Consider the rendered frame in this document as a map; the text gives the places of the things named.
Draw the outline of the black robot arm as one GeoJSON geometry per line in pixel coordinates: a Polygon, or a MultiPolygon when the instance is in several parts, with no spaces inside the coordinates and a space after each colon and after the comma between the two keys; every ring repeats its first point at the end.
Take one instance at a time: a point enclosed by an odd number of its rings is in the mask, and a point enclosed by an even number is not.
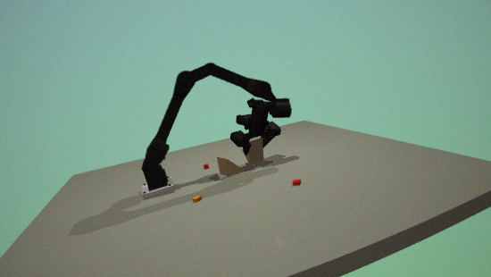
{"type": "Polygon", "coordinates": [[[156,190],[168,186],[169,180],[165,169],[162,168],[161,165],[169,150],[169,145],[166,145],[166,140],[170,134],[182,102],[196,82],[210,75],[217,79],[235,84],[255,97],[270,101],[266,102],[262,99],[254,99],[253,97],[247,101],[248,106],[252,108],[252,114],[240,114],[237,115],[236,118],[237,124],[244,125],[245,130],[247,130],[250,125],[248,116],[252,116],[252,118],[257,121],[267,120],[269,113],[273,118],[289,118],[291,116],[292,108],[289,98],[276,98],[271,91],[271,85],[268,82],[248,79],[233,71],[215,65],[215,63],[206,63],[192,71],[181,71],[175,81],[173,95],[165,112],[162,124],[156,136],[148,146],[146,158],[142,164],[142,171],[144,172],[149,190],[156,190]]]}

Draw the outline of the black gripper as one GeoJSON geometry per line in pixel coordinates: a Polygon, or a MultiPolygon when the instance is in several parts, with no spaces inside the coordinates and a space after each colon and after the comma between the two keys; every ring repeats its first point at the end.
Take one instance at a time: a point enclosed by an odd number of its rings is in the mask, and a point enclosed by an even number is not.
{"type": "Polygon", "coordinates": [[[238,146],[243,147],[245,155],[248,154],[251,147],[250,139],[261,136],[263,147],[265,147],[275,136],[280,135],[281,128],[275,122],[257,121],[248,116],[250,125],[247,128],[248,133],[244,133],[242,130],[232,132],[230,139],[238,146]],[[273,133],[272,133],[273,132],[273,133]]]}

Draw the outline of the small orange block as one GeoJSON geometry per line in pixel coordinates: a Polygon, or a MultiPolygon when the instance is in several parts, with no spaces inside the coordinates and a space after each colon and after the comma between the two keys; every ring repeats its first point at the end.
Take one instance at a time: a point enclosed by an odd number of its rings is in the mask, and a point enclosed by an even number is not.
{"type": "Polygon", "coordinates": [[[193,202],[196,202],[196,203],[197,203],[198,201],[202,200],[202,199],[203,199],[203,197],[202,197],[202,196],[196,196],[196,197],[192,198],[193,202]]]}

